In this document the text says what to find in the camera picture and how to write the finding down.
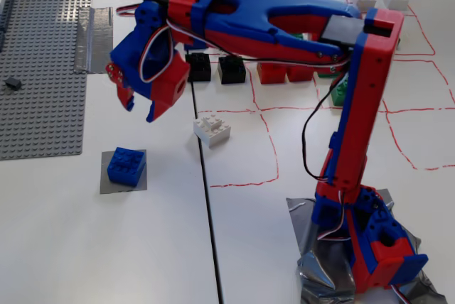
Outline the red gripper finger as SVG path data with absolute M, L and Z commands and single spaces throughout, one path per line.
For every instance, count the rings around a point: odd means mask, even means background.
M 114 63 L 108 63 L 105 68 L 109 79 L 117 87 L 117 97 L 122 106 L 130 112 L 134 107 L 134 90 L 130 87 L 121 69 Z
M 146 121 L 148 123 L 151 123 L 151 122 L 157 120 L 166 111 L 168 111 L 173 105 L 174 105 L 174 102 L 152 100 L 151 106 L 149 108 L 149 113 L 146 116 Z

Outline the red and blue gripper body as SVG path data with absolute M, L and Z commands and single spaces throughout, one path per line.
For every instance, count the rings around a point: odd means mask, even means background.
M 120 6 L 116 13 L 132 17 L 136 25 L 109 54 L 110 63 L 121 69 L 134 95 L 175 103 L 184 91 L 190 67 L 176 49 L 165 8 L 144 1 Z

